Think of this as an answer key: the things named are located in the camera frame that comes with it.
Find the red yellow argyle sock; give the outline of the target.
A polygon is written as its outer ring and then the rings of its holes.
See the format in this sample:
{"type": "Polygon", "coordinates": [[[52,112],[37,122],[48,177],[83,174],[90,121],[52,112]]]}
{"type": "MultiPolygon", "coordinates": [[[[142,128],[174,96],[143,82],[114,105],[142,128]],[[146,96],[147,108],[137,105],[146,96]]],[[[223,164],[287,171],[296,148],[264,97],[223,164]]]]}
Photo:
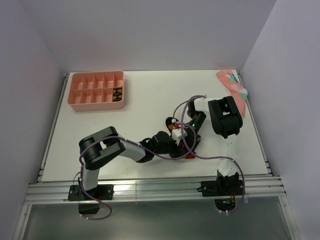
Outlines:
{"type": "MultiPolygon", "coordinates": [[[[171,138],[172,138],[172,136],[171,136],[172,130],[174,129],[174,125],[175,125],[176,123],[180,123],[180,122],[179,122],[179,120],[177,120],[177,119],[174,118],[174,117],[167,117],[166,120],[165,120],[165,125],[166,125],[167,129],[168,129],[169,132],[170,132],[170,137],[171,137],[171,138]]],[[[183,147],[183,148],[186,148],[185,143],[183,142],[183,139],[182,139],[182,140],[180,141],[180,143],[177,144],[177,145],[179,145],[179,146],[181,146],[181,147],[183,147]]],[[[194,159],[194,158],[195,158],[195,156],[194,156],[192,153],[188,153],[188,150],[187,150],[187,155],[184,157],[184,159],[194,159]]]]}

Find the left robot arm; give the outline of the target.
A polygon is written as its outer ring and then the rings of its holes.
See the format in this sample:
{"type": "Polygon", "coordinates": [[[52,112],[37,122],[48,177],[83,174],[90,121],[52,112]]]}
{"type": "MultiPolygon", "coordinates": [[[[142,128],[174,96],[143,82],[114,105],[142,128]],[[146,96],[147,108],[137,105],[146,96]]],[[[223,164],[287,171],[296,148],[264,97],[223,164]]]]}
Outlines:
{"type": "Polygon", "coordinates": [[[78,146],[81,163],[79,194],[86,200],[98,196],[100,169],[119,156],[142,164],[151,161],[155,156],[169,155],[172,160],[178,160],[188,155],[187,149],[178,145],[164,131],[135,143],[119,135],[113,126],[81,139],[78,146]]]}

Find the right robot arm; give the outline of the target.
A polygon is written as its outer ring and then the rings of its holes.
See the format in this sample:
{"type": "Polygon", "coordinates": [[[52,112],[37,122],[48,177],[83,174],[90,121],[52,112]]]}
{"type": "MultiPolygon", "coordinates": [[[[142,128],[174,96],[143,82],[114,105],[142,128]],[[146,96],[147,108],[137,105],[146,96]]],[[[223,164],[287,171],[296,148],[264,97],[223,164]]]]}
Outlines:
{"type": "Polygon", "coordinates": [[[212,129],[221,137],[221,158],[217,165],[216,189],[222,195],[229,194],[240,183],[236,163],[236,141],[243,126],[243,119],[232,96],[220,99],[193,97],[187,102],[187,115],[201,123],[210,117],[212,129]]]}

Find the brown tan argyle sock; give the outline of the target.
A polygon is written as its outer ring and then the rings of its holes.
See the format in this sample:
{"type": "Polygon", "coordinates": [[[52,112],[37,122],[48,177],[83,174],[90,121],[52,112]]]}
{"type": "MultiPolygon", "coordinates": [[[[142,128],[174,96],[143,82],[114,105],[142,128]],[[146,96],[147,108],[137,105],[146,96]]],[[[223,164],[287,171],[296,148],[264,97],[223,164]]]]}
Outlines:
{"type": "Polygon", "coordinates": [[[123,87],[114,87],[112,89],[112,101],[120,102],[123,100],[123,87]]]}

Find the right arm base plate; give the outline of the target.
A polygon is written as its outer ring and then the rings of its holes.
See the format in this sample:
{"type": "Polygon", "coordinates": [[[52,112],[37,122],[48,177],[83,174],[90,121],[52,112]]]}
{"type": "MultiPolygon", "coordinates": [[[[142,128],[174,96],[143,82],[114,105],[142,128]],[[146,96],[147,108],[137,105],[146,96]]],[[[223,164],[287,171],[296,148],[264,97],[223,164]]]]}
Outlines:
{"type": "Polygon", "coordinates": [[[241,196],[243,194],[243,181],[223,185],[218,180],[201,181],[200,187],[196,190],[203,197],[226,197],[226,196],[241,196]]]}

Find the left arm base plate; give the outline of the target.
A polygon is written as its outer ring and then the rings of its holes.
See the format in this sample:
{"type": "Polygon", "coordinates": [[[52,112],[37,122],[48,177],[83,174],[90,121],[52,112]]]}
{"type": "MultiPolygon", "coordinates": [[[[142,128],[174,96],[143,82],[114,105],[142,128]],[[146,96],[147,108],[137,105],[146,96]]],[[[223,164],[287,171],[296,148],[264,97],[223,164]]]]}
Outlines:
{"type": "MultiPolygon", "coordinates": [[[[87,190],[87,193],[98,199],[102,200],[112,200],[114,193],[114,185],[113,184],[99,184],[96,188],[87,190]]],[[[77,202],[77,201],[89,201],[89,198],[85,193],[83,193],[81,187],[78,184],[71,185],[69,188],[69,193],[67,197],[68,201],[77,202]]]]}

